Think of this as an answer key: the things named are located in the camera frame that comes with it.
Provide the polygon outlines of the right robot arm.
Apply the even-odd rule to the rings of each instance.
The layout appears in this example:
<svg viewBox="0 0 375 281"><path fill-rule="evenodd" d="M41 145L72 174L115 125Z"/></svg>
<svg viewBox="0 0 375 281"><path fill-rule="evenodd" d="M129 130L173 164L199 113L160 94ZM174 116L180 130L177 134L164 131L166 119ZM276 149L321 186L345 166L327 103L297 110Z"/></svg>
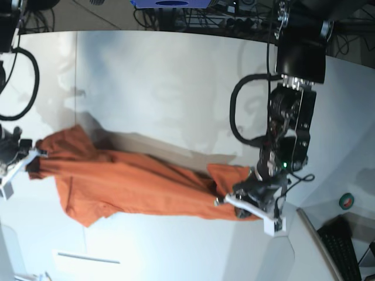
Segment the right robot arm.
<svg viewBox="0 0 375 281"><path fill-rule="evenodd" d="M1 1L1 55L13 55L12 67L8 73L5 71L4 62L1 61L1 92L9 84L20 54L30 60L35 74L32 95L28 104L18 114L11 116L1 115L1 121L6 122L17 121L23 118L34 105L39 90L40 71L34 55L19 45L13 45L16 36L19 34L26 8L26 1ZM14 129L13 132L8 132L3 126L1 127L2 168L7 168L28 155L28 149L22 142L21 130L19 128Z"/></svg>

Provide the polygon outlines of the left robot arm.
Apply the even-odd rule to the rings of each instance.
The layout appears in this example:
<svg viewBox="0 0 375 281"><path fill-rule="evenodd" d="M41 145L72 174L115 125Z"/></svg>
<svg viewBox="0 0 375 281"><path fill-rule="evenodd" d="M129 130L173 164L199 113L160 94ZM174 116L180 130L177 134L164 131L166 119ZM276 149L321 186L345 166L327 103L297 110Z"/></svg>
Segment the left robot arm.
<svg viewBox="0 0 375 281"><path fill-rule="evenodd" d="M333 29L330 1L279 1L268 34L277 41L275 71L251 74L235 86L230 98L230 128L241 143L259 148L254 175L234 186L238 199L280 218L290 177L308 162L309 133L316 101L314 84L323 84L326 47ZM276 82L268 89L267 128L263 136L244 138L236 126L236 102L244 85Z"/></svg>

